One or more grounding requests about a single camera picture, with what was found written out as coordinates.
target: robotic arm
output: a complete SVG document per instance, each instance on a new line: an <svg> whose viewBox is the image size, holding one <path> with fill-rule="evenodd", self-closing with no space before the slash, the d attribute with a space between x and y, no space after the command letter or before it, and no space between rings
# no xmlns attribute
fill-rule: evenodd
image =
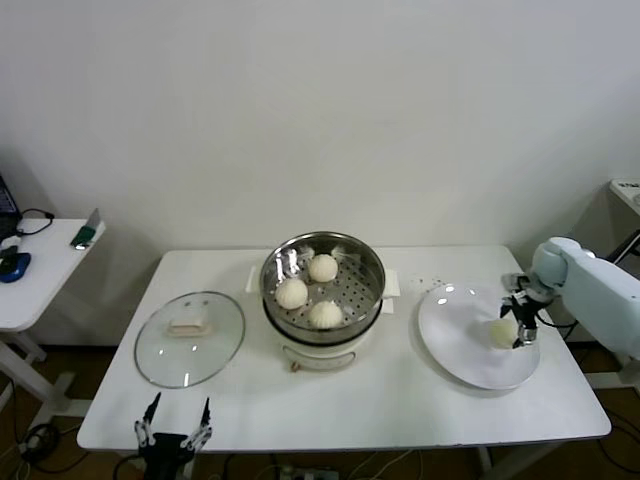
<svg viewBox="0 0 640 480"><path fill-rule="evenodd" d="M509 275L511 295L500 316L513 311L518 339L513 348L536 339L537 312L560 296L566 309L602 345L640 359L640 281L612 263L595 258L580 244L554 237L538 246L526 275Z"/></svg>
<svg viewBox="0 0 640 480"><path fill-rule="evenodd" d="M154 433L151 421L160 402L160 393L147 407L142 420L134 424L138 437L138 454L147 464L145 480L175 480L178 469L193 460L196 452L211 438L209 399L204 404L200 425L190 435Z"/></svg>

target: computer mouse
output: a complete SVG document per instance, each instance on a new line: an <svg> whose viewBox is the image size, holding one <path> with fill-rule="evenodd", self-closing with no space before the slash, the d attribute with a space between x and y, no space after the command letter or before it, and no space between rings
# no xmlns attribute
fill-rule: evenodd
<svg viewBox="0 0 640 480"><path fill-rule="evenodd" d="M0 263L0 282L12 283L20 280L30 263L30 253L16 253L4 257Z"/></svg>

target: metal frame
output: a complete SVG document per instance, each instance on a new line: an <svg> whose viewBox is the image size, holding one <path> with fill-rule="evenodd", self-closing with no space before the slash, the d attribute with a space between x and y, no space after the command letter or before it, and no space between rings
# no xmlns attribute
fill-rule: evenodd
<svg viewBox="0 0 640 480"><path fill-rule="evenodd" d="M73 400L65 395L73 382L74 373L64 372L54 384L51 384L31 366L35 360L43 361L47 358L45 351L25 332L5 334L5 337L15 343L27 356L22 359L4 341L0 341L0 370L42 402L29 428L48 423L54 416L84 417L86 415L91 400ZM0 411L11 398L11 388L10 385L7 386L0 394Z"/></svg>

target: cable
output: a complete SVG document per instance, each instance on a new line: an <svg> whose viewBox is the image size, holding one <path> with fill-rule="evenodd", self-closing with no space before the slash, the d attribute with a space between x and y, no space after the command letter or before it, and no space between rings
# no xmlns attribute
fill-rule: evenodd
<svg viewBox="0 0 640 480"><path fill-rule="evenodd" d="M625 417L623 417L622 415L606 408L603 407L604 411L607 412L610 416L612 416L613 418L627 424L628 426L630 426L633 431L638 434L640 436L640 428L636 427L631 421L627 420ZM627 435L629 438L631 438L632 440L634 440L636 443L640 444L640 439L637 438L633 433L631 433L630 431L628 431L625 428L620 427L619 425L613 425L611 427L611 430L617 430L620 432L623 432L625 435ZM606 448L604 448L604 444L603 444L603 439L598 439L598 447L600 447L600 450L602 451L603 455L607 458L607 460L609 460L609 462L611 462L611 464L615 465L616 467L618 467L620 470L627 472L627 473L631 473L634 475L640 474L640 470L636 470L630 467L627 467L625 465L622 465L620 462L618 462L617 460L615 460L611 454L607 451Z"/></svg>
<svg viewBox="0 0 640 480"><path fill-rule="evenodd" d="M68 428L66 430L63 430L63 431L60 432L60 436L64 437L65 435L67 435L67 434L69 434L71 432L76 432L76 431L80 430L80 427L82 427L82 424L79 424L79 425L76 425L75 427L71 427L71 428Z"/></svg>
<svg viewBox="0 0 640 480"><path fill-rule="evenodd" d="M424 473L424 465L422 464L422 452L420 450L416 450L416 453L418 454L418 459L420 460L420 473L418 474L418 480L422 480L422 474Z"/></svg>
<svg viewBox="0 0 640 480"><path fill-rule="evenodd" d="M540 321L540 323L543 323L547 327L552 327L552 328L556 328L556 329L560 329L560 328L575 328L576 325L578 325L578 321L577 320L575 320L572 323L568 323L566 325L556 325L555 323L549 323L549 322L543 320L538 312L536 312L536 318Z"/></svg>
<svg viewBox="0 0 640 480"><path fill-rule="evenodd" d="M614 425L613 427L611 427L611 430L618 430L620 432L623 432L625 435L627 435L628 437L630 437L634 441L640 442L640 440L638 440L636 437L633 436L632 433L630 433L628 430L625 430L624 428L620 428L620 427ZM627 473L632 473L634 475L640 474L640 470L635 470L633 468L626 467L626 466L622 465L621 463L619 463L618 461L614 460L613 457L611 456L611 454L609 452L607 452L607 450L604 448L604 445L602 444L602 440L598 440L598 446L600 447L600 450L602 451L604 456L607 457L607 460L609 460L613 465L618 467L620 470L622 470L624 472L627 472Z"/></svg>
<svg viewBox="0 0 640 480"><path fill-rule="evenodd" d="M18 400L16 399L16 384L13 378L9 378L11 382L11 395L13 396L13 439L16 443L20 443L20 436L18 435Z"/></svg>
<svg viewBox="0 0 640 480"><path fill-rule="evenodd" d="M409 455L410 453L412 453L413 450L407 450L406 452L404 452L401 455L398 455L396 458L394 458L393 460L387 462L384 467L382 467L380 470L378 470L378 473L376 473L373 477L369 477L367 480L380 480L380 475L382 475L384 473L384 471L389 468L391 465L393 465L396 462L399 462L400 460L402 460L404 457L406 457L407 455Z"/></svg>
<svg viewBox="0 0 640 480"><path fill-rule="evenodd" d="M269 458L271 459L271 465L276 466L275 472L273 472L274 480L278 480L280 478L280 470L278 469L278 458L275 453L270 453Z"/></svg>
<svg viewBox="0 0 640 480"><path fill-rule="evenodd" d="M40 210L39 208L27 208L26 210L23 210L21 212L21 214L24 215L27 212L38 212L38 213L41 213L42 215L44 215L44 218L49 220L49 222L44 227L40 227L38 230L35 230L33 232L25 232L24 230L16 229L16 234L19 237L26 237L26 236L29 236L29 235L36 235L36 234L42 232L43 230L46 230L53 223L53 219L56 218L56 216L53 213L47 212L45 210Z"/></svg>
<svg viewBox="0 0 640 480"><path fill-rule="evenodd" d="M567 333L565 333L562 336L562 339L565 341L573 333L573 331L575 330L575 328L578 326L578 323L579 323L577 320L574 320L572 323L568 323L566 325L556 325L555 323L549 323L543 320L538 312L536 312L536 318L540 321L540 323L546 325L547 327L555 328L556 330L560 330L561 328L568 328L569 330L567 330Z"/></svg>
<svg viewBox="0 0 640 480"><path fill-rule="evenodd" d="M122 468L122 466L127 463L130 460L135 460L136 458L140 458L140 455L138 455L137 453L134 453L133 455L129 455L127 457L122 457L120 459L120 461L118 463L116 463L116 466L113 467L113 475L112 475L112 479L113 480L118 480L118 472L120 471L120 469Z"/></svg>
<svg viewBox="0 0 640 480"><path fill-rule="evenodd" d="M78 459L74 460L70 465L59 469L49 469L39 466L38 463L48 458L58 447L61 435L66 435L75 430L78 430L80 426L77 425L65 430L64 433L60 433L60 430L58 430L56 426L50 423L43 423L31 428L21 439L20 435L18 434L18 400L16 395L16 384L12 378L10 378L9 381L11 382L13 397L13 436L16 444L22 445L24 448L24 450L20 452L20 456L26 463L29 464L29 472L31 471L31 468L33 468L34 470L37 470L41 473L47 473L51 475L65 473L78 466L80 462L82 462L89 456L90 452L85 452ZM32 444L31 440L35 438L38 439L38 441L35 442L36 446L29 446L30 444Z"/></svg>
<svg viewBox="0 0 640 480"><path fill-rule="evenodd" d="M573 331L576 329L576 327L578 326L578 321L576 320L575 322L573 322L570 326L569 326L569 330L567 331L567 333L565 333L562 337L562 339L566 342L567 338L569 338L571 336L571 334L573 333Z"/></svg>
<svg viewBox="0 0 640 480"><path fill-rule="evenodd" d="M222 466L222 480L228 480L229 478L229 463L235 457L235 453L231 453L227 455L227 458L224 459L224 465Z"/></svg>
<svg viewBox="0 0 640 480"><path fill-rule="evenodd" d="M25 474L24 478L20 478L20 472L22 471L22 467L27 466L26 471L27 473ZM18 466L17 470L16 470L16 474L15 474L15 480L27 480L29 478L29 476L31 475L31 465L29 465L28 462L21 462L20 465Z"/></svg>
<svg viewBox="0 0 640 480"><path fill-rule="evenodd" d="M48 473L49 475L57 475L58 473L65 473L68 472L69 470L74 469L75 467L77 467L78 465L80 465L80 463L89 456L91 452L85 452L83 453L76 461L74 461L72 464L64 467L64 468L58 468L56 470L49 470L48 468L43 468L43 467L39 467L38 465L36 465L35 463L31 463L31 466L41 472L41 473Z"/></svg>
<svg viewBox="0 0 640 480"><path fill-rule="evenodd" d="M364 467L367 463L369 463L371 460L373 460L373 457L375 457L378 454L378 452L373 453L372 455L369 455L367 458L365 458L362 462L360 462L358 465L356 465L356 468L354 468L353 470L351 470L351 473L349 474L349 476L347 477L347 480L351 480L353 478L353 476L356 474L356 472L358 470L360 470L362 467Z"/></svg>
<svg viewBox="0 0 640 480"><path fill-rule="evenodd" d="M271 470L272 468L278 468L278 467L279 465L267 465L262 470L260 470L255 477L253 477L253 480L258 480L265 472Z"/></svg>

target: small white table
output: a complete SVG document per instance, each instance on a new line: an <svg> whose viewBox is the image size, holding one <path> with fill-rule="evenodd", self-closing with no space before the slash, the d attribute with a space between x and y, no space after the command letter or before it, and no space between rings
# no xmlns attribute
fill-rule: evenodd
<svg viewBox="0 0 640 480"><path fill-rule="evenodd" d="M31 254L31 263L20 280L0 283L0 333L27 353L23 360L4 342L0 342L0 370L42 401L40 412L32 425L44 423L54 415L83 416L88 400L71 400L65 391L73 381L73 374L65 372L55 384L36 372L31 363L44 360L45 352L24 332L38 321L42 312L56 296L78 264L91 250L76 250L69 244L86 220L55 219L50 227L37 235L25 236L20 252ZM24 219L20 228L35 231L47 223L44 219ZM101 224L93 241L97 241L105 227ZM0 409L10 398L9 388L0 395Z"/></svg>
<svg viewBox="0 0 640 480"><path fill-rule="evenodd" d="M512 391L485 391L456 380L417 336L417 309L435 279L500 287L520 271L504 247L376 250L397 271L395 313L371 330L369 352L348 368L291 373L272 340L259 294L245 292L251 267L268 250L172 251L149 284L78 435L90 450L135 450L133 423L161 390L156 432L190 433L211 397L213 438L203 452L322 451L529 444L489 471L508 478L558 442L601 437L611 428L555 329L541 326L541 362ZM212 379L181 390L148 383L133 360L136 336L167 301L193 291L234 297L246 316L244 343Z"/></svg>

